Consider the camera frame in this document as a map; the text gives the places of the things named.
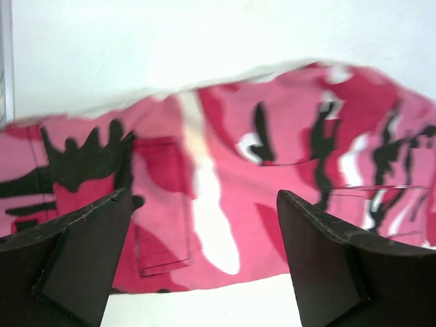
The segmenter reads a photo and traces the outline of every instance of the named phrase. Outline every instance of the pink camouflage fabric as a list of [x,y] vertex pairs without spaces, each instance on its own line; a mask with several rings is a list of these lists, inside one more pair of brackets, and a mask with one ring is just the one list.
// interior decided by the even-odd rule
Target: pink camouflage fabric
[[435,246],[435,136],[431,100],[374,69],[321,63],[97,118],[15,122],[0,132],[0,236],[131,187],[113,284],[129,293],[288,273],[280,189],[386,238]]

